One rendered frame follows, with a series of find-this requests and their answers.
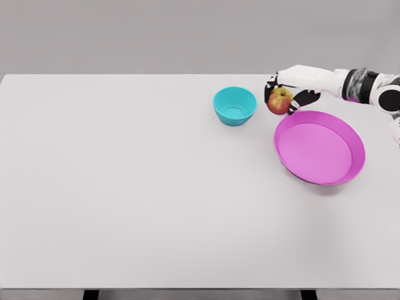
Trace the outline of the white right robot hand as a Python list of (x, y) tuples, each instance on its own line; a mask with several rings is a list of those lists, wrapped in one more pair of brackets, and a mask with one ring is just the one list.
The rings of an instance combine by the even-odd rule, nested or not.
[(294, 114), (299, 108), (316, 102), (323, 90), (326, 76), (330, 71), (312, 66), (295, 65), (273, 74), (264, 88), (264, 102), (273, 89), (284, 87), (291, 91), (293, 100), (288, 115)]

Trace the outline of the red yellow apple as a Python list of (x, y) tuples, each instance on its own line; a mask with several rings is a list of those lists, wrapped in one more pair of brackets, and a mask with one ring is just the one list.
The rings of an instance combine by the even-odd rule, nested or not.
[(273, 89), (267, 100), (267, 108), (276, 115), (284, 115), (289, 111), (293, 94), (285, 87)]

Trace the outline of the blue bowl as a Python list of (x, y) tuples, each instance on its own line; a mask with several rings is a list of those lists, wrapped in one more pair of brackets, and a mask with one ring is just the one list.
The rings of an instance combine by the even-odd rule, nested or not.
[(243, 87), (230, 86), (218, 91), (212, 101), (219, 120), (228, 126), (241, 126), (255, 113), (255, 95)]

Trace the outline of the pink plate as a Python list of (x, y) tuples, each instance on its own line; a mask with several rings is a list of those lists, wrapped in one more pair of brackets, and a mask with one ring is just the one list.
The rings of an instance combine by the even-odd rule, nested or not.
[(353, 180), (366, 162), (359, 134), (342, 119), (320, 111), (285, 117), (275, 129), (274, 147), (291, 173), (324, 186)]

